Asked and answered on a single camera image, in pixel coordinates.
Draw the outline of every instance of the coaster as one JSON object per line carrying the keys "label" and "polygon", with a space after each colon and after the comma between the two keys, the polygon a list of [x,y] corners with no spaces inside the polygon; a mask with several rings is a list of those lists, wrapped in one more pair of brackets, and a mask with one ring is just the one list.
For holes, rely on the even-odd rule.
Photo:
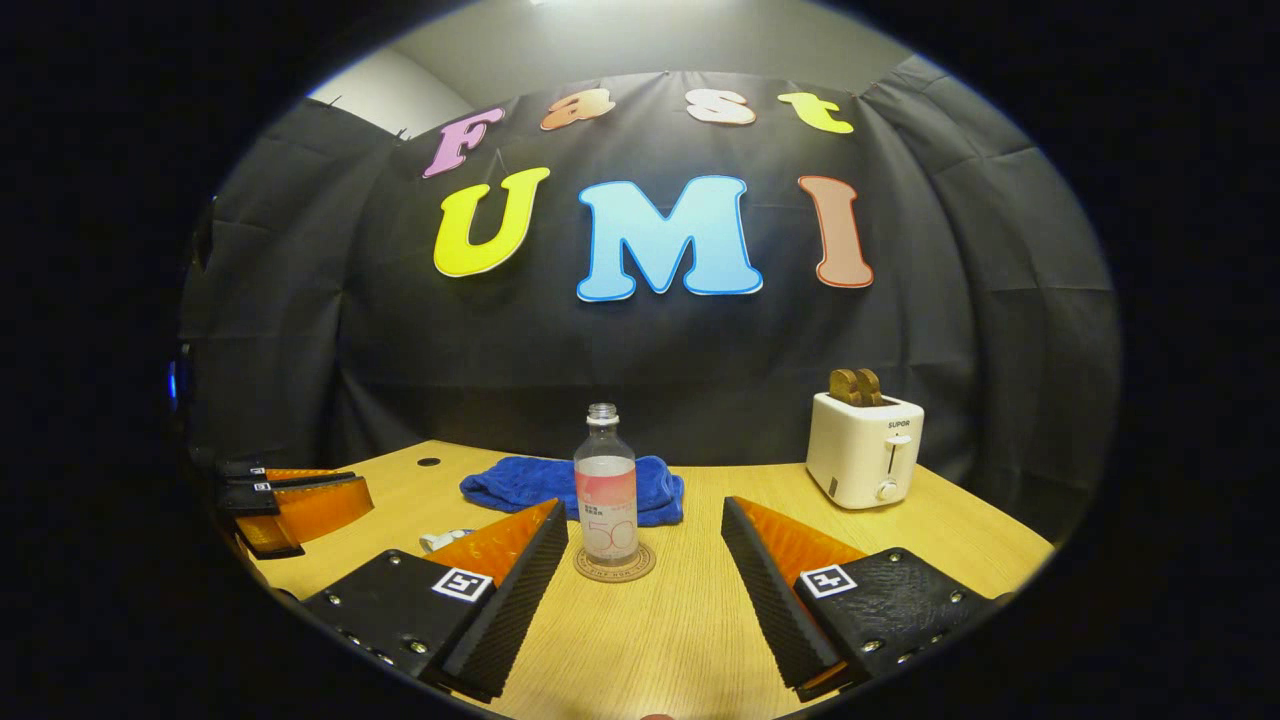
{"label": "coaster", "polygon": [[616,568],[605,568],[603,565],[596,565],[586,557],[586,548],[580,548],[573,556],[573,568],[577,571],[586,575],[593,580],[599,580],[602,583],[626,583],[627,580],[635,580],[636,578],[643,578],[653,570],[658,559],[653,553],[653,548],[645,543],[640,543],[640,548],[636,551],[635,560],[627,562],[626,565],[618,565]]}

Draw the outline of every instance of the black fabric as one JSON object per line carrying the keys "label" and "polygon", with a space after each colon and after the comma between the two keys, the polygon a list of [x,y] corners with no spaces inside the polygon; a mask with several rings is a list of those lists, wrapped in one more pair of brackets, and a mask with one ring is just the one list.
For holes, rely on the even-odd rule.
{"label": "black fabric", "polygon": [[[559,97],[617,106],[544,132]],[[758,119],[701,123],[687,90],[733,90]],[[851,135],[778,102],[835,101]],[[1105,263],[1069,188],[979,96],[920,59],[854,99],[730,73],[604,78],[513,99],[458,168],[422,179],[439,145],[303,102],[218,197],[212,251],[183,307],[193,342],[193,441],[224,455],[337,466],[428,438],[567,457],[590,402],[671,464],[804,460],[812,396],[865,366],[925,409],[920,464],[1050,539],[1074,523],[1116,410],[1119,328]],[[433,264],[440,201],[493,190],[471,238],[497,231],[511,173],[547,167],[521,249],[465,278]],[[636,183],[663,213],[699,176],[748,186],[746,296],[654,293],[586,304],[591,217],[577,193]],[[865,288],[822,284],[801,176],[851,184]]]}

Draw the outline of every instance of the black backdrop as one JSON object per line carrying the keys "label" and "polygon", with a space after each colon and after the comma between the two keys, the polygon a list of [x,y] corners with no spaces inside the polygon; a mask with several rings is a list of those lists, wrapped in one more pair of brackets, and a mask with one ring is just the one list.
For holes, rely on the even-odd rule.
{"label": "black backdrop", "polygon": [[[1252,656],[1268,624],[1242,602],[1271,580],[1267,564],[1249,562],[1245,534],[1267,507],[1251,489],[1263,425],[1184,432],[1192,409],[1228,418],[1266,387],[1262,23],[1229,5],[1202,15],[1085,1],[998,17],[951,3],[861,6],[1033,128],[1059,161],[1115,270],[1125,377],[1139,382],[1124,384],[1119,441],[1078,541],[969,642],[824,710],[1221,712],[1265,698]],[[27,420],[6,468],[15,703],[33,715],[448,715],[316,635],[244,573],[175,482],[163,379],[179,249],[209,195],[293,97],[422,19],[421,4],[223,3],[151,9],[146,22],[32,10],[46,22],[6,26],[17,101],[32,109],[10,147],[23,201],[9,218],[36,233],[14,287],[27,297],[17,337],[37,342],[10,355],[10,409]],[[1221,299],[1260,311],[1224,314]],[[1204,378],[1229,380],[1206,392]],[[1231,492],[1206,500],[1224,456],[1238,460],[1234,479],[1213,487]]]}
{"label": "black backdrop", "polygon": [[[539,128],[556,100],[594,87],[617,106]],[[758,119],[691,118],[685,94],[700,87],[744,95]],[[833,117],[855,131],[803,123],[776,100],[787,92],[841,104]],[[1117,404],[1111,282],[1062,178],[954,77],[913,58],[852,97],[659,72],[499,106],[467,160],[428,179],[440,133],[399,142],[310,100],[253,145],[187,283],[196,445],[287,466],[428,438],[563,457],[585,406],[605,400],[640,452],[672,464],[796,462],[813,393],[831,369],[867,366],[924,406],[922,464],[1050,539],[1078,518]],[[550,177],[515,256],[480,275],[438,272],[442,201],[534,167]],[[659,295],[625,255],[635,295],[580,301],[591,215],[579,191],[631,181],[668,214],[701,176],[745,181],[744,237],[764,287],[696,296],[677,282]],[[801,176],[856,190],[869,287],[815,277],[820,229]],[[497,231],[504,195],[480,202],[472,240]]]}

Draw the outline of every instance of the white toaster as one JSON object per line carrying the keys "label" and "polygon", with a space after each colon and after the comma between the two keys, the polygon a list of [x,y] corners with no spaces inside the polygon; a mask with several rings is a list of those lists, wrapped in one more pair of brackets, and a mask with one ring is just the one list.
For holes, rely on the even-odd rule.
{"label": "white toaster", "polygon": [[884,405],[855,407],[829,393],[813,396],[805,465],[836,505],[858,510],[906,497],[924,429],[924,409],[882,396]]}

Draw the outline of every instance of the ceiling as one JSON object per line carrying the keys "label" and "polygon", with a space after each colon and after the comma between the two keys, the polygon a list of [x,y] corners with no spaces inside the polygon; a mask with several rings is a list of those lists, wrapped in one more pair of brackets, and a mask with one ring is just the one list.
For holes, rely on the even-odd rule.
{"label": "ceiling", "polygon": [[654,70],[740,72],[856,94],[911,55],[805,0],[480,0],[393,46],[476,108]]}

